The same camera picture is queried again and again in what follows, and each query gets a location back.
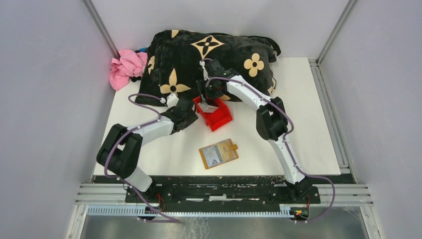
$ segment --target floral pattern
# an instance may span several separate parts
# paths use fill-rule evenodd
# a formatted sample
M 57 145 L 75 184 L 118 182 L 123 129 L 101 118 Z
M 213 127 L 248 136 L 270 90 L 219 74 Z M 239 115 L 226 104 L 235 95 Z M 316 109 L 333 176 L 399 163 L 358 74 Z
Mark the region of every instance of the floral pattern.
M 155 65 L 155 56 L 151 56 L 151 58 L 148 61 L 148 74 L 151 74 L 152 69 L 154 69 Z
M 224 45 L 224 43 L 218 41 L 213 36 L 207 36 L 206 38 L 191 44 L 196 47 L 201 54 L 202 59 L 205 58 L 215 48 Z
M 223 95 L 222 97 L 220 97 L 220 99 L 222 101 L 229 101 L 229 100 L 231 100 L 231 98 L 229 96 L 226 96 L 226 95 Z
M 162 94 L 168 94 L 168 93 L 177 93 L 190 90 L 191 88 L 183 85 L 183 84 L 177 84 L 177 75 L 176 75 L 176 69 L 173 68 L 172 73 L 169 77 L 169 84 L 168 85 L 162 85 L 160 86 L 160 91 Z
M 274 77 L 272 77 L 273 80 L 273 85 L 268 88 L 268 93 L 270 93 L 270 95 L 272 95 L 274 93 L 274 91 L 276 90 L 276 85 L 277 85 L 277 81 L 276 79 L 274 79 Z
M 179 33 L 179 30 L 172 30 L 172 38 L 174 38 L 177 33 Z
M 253 53 L 251 59 L 246 59 L 243 67 L 249 70 L 249 75 L 255 77 L 258 75 L 258 70 L 264 69 L 264 62 L 259 60 L 259 54 Z

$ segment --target metal frame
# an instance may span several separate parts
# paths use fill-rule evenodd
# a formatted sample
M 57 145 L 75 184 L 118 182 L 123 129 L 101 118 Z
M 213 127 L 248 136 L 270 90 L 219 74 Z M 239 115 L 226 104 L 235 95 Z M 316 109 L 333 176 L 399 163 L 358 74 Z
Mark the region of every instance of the metal frame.
M 118 51 L 110 37 L 103 21 L 101 20 L 94 4 L 91 0 L 82 0 L 85 4 L 89 14 L 91 15 L 94 23 L 104 38 L 104 41 L 108 45 L 111 53 L 114 57 L 118 58 Z M 327 121 L 328 130 L 330 132 L 331 140 L 334 146 L 334 151 L 337 157 L 340 172 L 342 174 L 352 173 L 354 174 L 353 167 L 351 165 L 350 156 L 347 148 L 344 144 L 344 140 L 340 131 L 340 127 L 337 122 L 334 107 L 329 97 L 324 79 L 320 71 L 320 63 L 324 60 L 324 57 L 342 28 L 344 22 L 348 18 L 350 12 L 355 6 L 357 0 L 349 0 L 339 20 L 337 21 L 333 31 L 331 32 L 327 42 L 321 50 L 317 60 L 310 61 L 310 67 L 314 76 L 316 88 L 321 101 L 322 109 L 324 111 L 325 119 Z M 332 188 L 328 184 L 315 185 L 318 187 L 320 193 L 320 204 L 311 204 L 311 207 L 327 207 L 332 199 Z M 369 194 L 369 190 L 366 185 L 362 184 L 337 184 L 336 186 L 336 198 L 334 207 L 360 207 L 364 223 L 370 239 L 382 238 L 378 230 L 378 220 L 374 211 L 374 205 L 372 198 Z M 69 228 L 66 233 L 67 239 L 79 239 L 82 234 L 83 225 L 87 214 L 95 211 L 95 208 L 108 209 L 107 213 L 114 213 L 118 215 L 116 210 L 124 210 L 123 212 L 129 212 L 130 209 L 145 209 L 145 204 L 128 204 L 125 202 L 126 190 L 122 187 L 122 184 L 82 184 L 75 202 Z M 286 204 L 280 205 L 281 212 L 289 207 L 301 207 L 301 204 Z M 181 212 L 182 216 L 186 217 L 197 217 L 203 216 L 196 213 L 187 214 Z M 204 216 L 234 216 L 231 214 L 214 214 Z M 256 214 L 250 214 L 245 216 L 259 216 Z
M 309 65 L 311 67 L 312 75 L 314 76 L 316 90 L 319 95 L 319 101 L 321 102 L 322 111 L 324 112 L 325 121 L 327 122 L 328 131 L 331 136 L 332 145 L 334 147 L 334 152 L 337 157 L 338 166 L 340 167 L 340 172 L 343 173 L 352 173 L 354 176 L 353 165 L 350 163 L 350 155 L 347 150 L 347 146 L 344 143 L 344 138 L 342 136 L 340 126 L 338 125 L 337 115 L 334 110 L 334 106 L 331 102 L 328 89 L 325 85 L 324 78 L 322 77 L 320 66 L 316 60 L 310 60 Z
M 90 14 L 95 25 L 97 26 L 98 31 L 100 31 L 100 34 L 103 37 L 105 43 L 107 44 L 110 52 L 113 54 L 113 57 L 119 58 L 119 53 L 116 48 L 116 45 L 114 44 L 110 34 L 108 33 L 107 28 L 103 23 L 103 20 L 101 20 L 100 15 L 95 9 L 93 2 L 91 0 L 82 0 L 82 2 L 84 3 L 86 9 L 88 10 L 88 13 Z
M 346 7 L 344 8 L 343 12 L 340 15 L 340 18 L 338 19 L 337 23 L 335 24 L 330 36 L 327 39 L 327 42 L 325 43 L 324 47 L 321 50 L 321 53 L 318 56 L 318 59 L 316 60 L 317 63 L 321 63 L 324 60 L 324 57 L 327 54 L 327 51 L 330 49 L 332 42 L 337 37 L 339 31 L 343 27 L 344 22 L 349 17 L 351 11 L 355 7 L 357 3 L 357 0 L 349 0 L 346 4 Z
M 332 189 L 329 184 L 316 184 L 321 203 L 311 204 L 311 207 L 327 207 L 332 199 Z M 360 207 L 365 226 L 370 239 L 380 239 L 377 220 L 374 217 L 374 204 L 368 187 L 363 184 L 336 185 L 336 199 L 334 207 Z M 124 201 L 126 190 L 122 184 L 81 184 L 76 198 L 71 223 L 69 224 L 67 239 L 79 239 L 87 215 L 104 216 L 154 216 L 146 214 L 146 205 L 131 204 Z M 288 218 L 286 211 L 290 207 L 303 207 L 303 204 L 280 204 L 280 213 L 167 213 L 178 217 L 278 217 Z

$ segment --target black blanket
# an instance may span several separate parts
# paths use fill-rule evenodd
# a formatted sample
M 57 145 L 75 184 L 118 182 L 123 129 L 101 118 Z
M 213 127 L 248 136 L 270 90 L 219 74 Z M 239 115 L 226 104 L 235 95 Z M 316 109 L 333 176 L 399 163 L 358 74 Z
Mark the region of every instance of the black blanket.
M 226 68 L 233 68 L 257 90 L 270 95 L 276 81 L 269 63 L 277 60 L 280 48 L 271 38 L 259 36 L 232 36 L 224 33 L 202 34 L 184 30 L 166 30 L 154 36 L 147 48 L 148 66 L 141 80 L 140 93 L 193 99 L 199 95 L 196 80 L 203 79 L 199 61 L 218 59 Z M 239 101 L 225 92 L 223 100 Z M 164 106 L 148 97 L 137 97 L 140 104 Z

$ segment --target red container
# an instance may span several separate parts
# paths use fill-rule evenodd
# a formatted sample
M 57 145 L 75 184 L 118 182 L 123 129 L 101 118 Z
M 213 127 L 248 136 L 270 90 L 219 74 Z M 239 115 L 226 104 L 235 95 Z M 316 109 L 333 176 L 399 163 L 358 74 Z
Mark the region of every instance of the red container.
M 197 112 L 199 112 L 202 118 L 204 118 L 205 125 L 208 125 L 211 131 L 214 132 L 216 129 L 232 121 L 233 117 L 231 116 L 227 105 L 220 98 L 214 99 L 212 101 L 218 107 L 218 109 L 212 113 L 204 113 L 198 106 L 198 104 L 201 102 L 201 97 L 198 96 L 194 99 L 195 105 L 197 106 Z

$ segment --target cable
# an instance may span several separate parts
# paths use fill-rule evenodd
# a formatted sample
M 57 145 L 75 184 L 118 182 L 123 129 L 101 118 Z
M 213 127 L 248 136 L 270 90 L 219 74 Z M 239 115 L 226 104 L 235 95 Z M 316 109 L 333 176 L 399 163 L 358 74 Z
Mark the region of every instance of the cable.
M 325 211 L 325 212 L 323 212 L 321 215 L 319 215 L 319 216 L 317 216 L 317 217 L 315 217 L 315 218 L 312 218 L 312 219 L 310 219 L 310 220 L 308 220 L 307 222 L 312 222 L 312 221 L 315 221 L 315 220 L 317 220 L 317 219 L 320 219 L 321 217 L 323 217 L 325 214 L 327 214 L 330 210 L 331 210 L 331 208 L 332 208 L 332 205 L 334 204 L 334 199 L 335 199 L 335 186 L 334 186 L 334 183 L 331 181 L 331 179 L 329 179 L 329 178 L 327 178 L 327 177 L 324 177 L 324 176 L 318 176 L 318 175 L 309 175 L 309 174 L 307 174 L 307 173 L 305 173 L 299 166 L 298 166 L 298 163 L 296 162 L 296 159 L 295 159 L 295 157 L 293 156 L 293 153 L 292 153 L 292 150 L 290 149 L 290 146 L 289 146 L 289 144 L 288 144 L 288 142 L 287 142 L 287 140 L 286 140 L 286 137 L 287 137 L 287 135 L 288 134 L 290 134 L 291 132 L 293 132 L 293 130 L 295 129 L 295 126 L 294 126 L 294 124 L 293 124 L 293 121 L 287 116 L 287 114 L 283 111 L 283 110 L 281 110 L 281 108 L 280 107 L 278 107 L 276 104 L 274 104 L 274 103 L 272 103 L 271 101 L 269 101 L 269 100 L 267 100 L 266 98 L 264 98 L 263 96 L 261 96 L 261 93 L 258 93 L 256 90 L 254 90 L 251 86 L 249 86 L 249 84 L 246 84 L 246 85 L 244 85 L 243 84 L 243 82 L 241 82 L 241 81 L 237 81 L 237 80 L 233 80 L 233 79 L 229 79 L 229 78 L 226 78 L 226 77 L 211 77 L 208 81 L 207 81 L 207 83 L 205 84 L 205 87 L 208 87 L 208 85 L 210 84 L 210 81 L 211 80 L 214 80 L 214 79 L 218 79 L 218 80 L 225 80 L 225 81 L 231 81 L 231 82 L 235 82 L 235 83 L 238 83 L 238 84 L 241 84 L 241 85 L 243 85 L 243 86 L 245 86 L 246 88 L 248 88 L 250 91 L 252 91 L 254 94 L 256 94 L 256 96 L 258 96 L 261 100 L 263 100 L 263 101 L 265 101 L 266 103 L 268 103 L 268 104 L 270 104 L 272 107 L 274 107 L 276 110 L 278 110 L 286 119 L 287 119 L 287 121 L 290 123 L 290 125 L 291 125 L 291 129 L 290 130 L 288 130 L 285 134 L 283 134 L 283 142 L 284 142 L 284 145 L 286 146 L 286 148 L 287 148 L 287 151 L 289 152 L 289 154 L 290 154 L 290 157 L 292 158 L 292 161 L 293 161 L 293 164 L 294 164 L 294 166 L 295 166 L 295 168 L 300 172 L 300 173 L 302 173 L 303 175 L 305 175 L 305 176 L 307 176 L 307 177 L 310 177 L 310 178 L 316 178 L 316 179 L 323 179 L 323 180 L 326 180 L 328 183 L 330 183 L 331 184 L 331 187 L 332 187 L 332 200 L 331 200 L 331 202 L 330 202 L 330 205 L 328 206 L 328 208 L 327 208 L 327 210 Z
M 105 162 L 105 164 L 104 164 L 104 175 L 107 177 L 107 178 L 119 178 L 118 176 L 113 176 L 113 175 L 109 175 L 108 174 L 108 172 L 107 172 L 107 169 L 108 169 L 108 165 L 109 165 L 109 163 L 110 163 L 110 159 L 111 159 L 111 156 L 114 154 L 114 151 L 117 149 L 117 146 L 123 141 L 123 139 L 126 137 L 126 136 L 128 136 L 130 133 L 132 133 L 132 132 L 134 132 L 134 131 L 136 131 L 136 130 L 138 130 L 138 129 L 140 129 L 140 128 L 142 128 L 142 127 L 145 127 L 145 126 L 148 126 L 148 125 L 150 125 L 150 124 L 153 124 L 153 123 L 156 123 L 156 122 L 158 122 L 160 119 L 161 119 L 161 115 L 160 115 L 160 113 L 157 111 L 157 110 L 155 110 L 155 109 L 153 109 L 153 108 L 150 108 L 150 107 L 148 107 L 148 106 L 144 106 L 144 105 L 141 105 L 141 104 L 138 104 L 138 103 L 136 103 L 136 102 L 134 102 L 132 99 L 131 99 L 131 97 L 133 97 L 133 96 L 146 96 L 146 97 L 151 97 L 151 98 L 154 98 L 154 99 L 157 99 L 157 100 L 159 100 L 159 101 L 161 101 L 161 98 L 159 98 L 159 97 L 156 97 L 156 96 L 152 96 L 152 95 L 149 95 L 149 94 L 132 94 L 132 95 L 130 95 L 129 97 L 128 97 L 128 99 L 129 99 L 129 101 L 131 102 L 131 103 L 133 103 L 133 104 L 135 104 L 135 105 L 137 105 L 137 106 L 140 106 L 140 107 L 143 107 L 143 108 L 146 108 L 146 109 L 149 109 L 149 110 L 152 110 L 153 112 L 155 112 L 157 115 L 158 115 L 158 117 L 156 118 L 156 119 L 154 119 L 154 120 L 152 120 L 152 121 L 150 121 L 150 122 L 146 122 L 146 123 L 143 123 L 143 124 L 141 124 L 141 125 L 139 125 L 139 126 L 137 126 L 137 127 L 134 127 L 134 128 L 131 128 L 131 129 L 129 129 L 126 133 L 124 133 L 118 140 L 117 140 L 117 142 L 116 142 L 116 144 L 114 144 L 113 145 L 113 148 L 111 148 L 111 150 L 110 150 L 110 153 L 108 154 L 108 157 L 107 157 L 107 159 L 106 159 L 106 162 Z M 167 218 L 168 220 L 151 220 L 151 221 L 147 221 L 147 220 L 144 220 L 145 222 L 151 222 L 151 223 L 180 223 L 180 220 L 177 220 L 177 219 L 175 219 L 175 218 L 172 218 L 172 217 L 169 217 L 169 216 L 167 216 L 167 215 L 165 215 L 165 214 L 163 214 L 163 213 L 161 213 L 160 211 L 158 211 L 157 209 L 155 209 L 152 205 L 150 205 L 146 200 L 145 200 L 145 198 L 142 196 L 142 194 L 139 192 L 139 190 L 137 189 L 137 188 L 135 188 L 134 186 L 132 186 L 130 183 L 128 183 L 126 180 L 124 180 L 124 179 L 122 179 L 122 178 L 120 178 L 120 180 L 123 182 L 123 183 L 125 183 L 125 184 L 127 184 L 128 185 L 128 187 L 132 187 L 132 190 L 138 195 L 138 197 L 153 211 L 153 212 L 155 212 L 156 214 L 158 214 L 158 215 L 160 215 L 160 216 L 162 216 L 162 217 L 165 217 L 165 218 Z

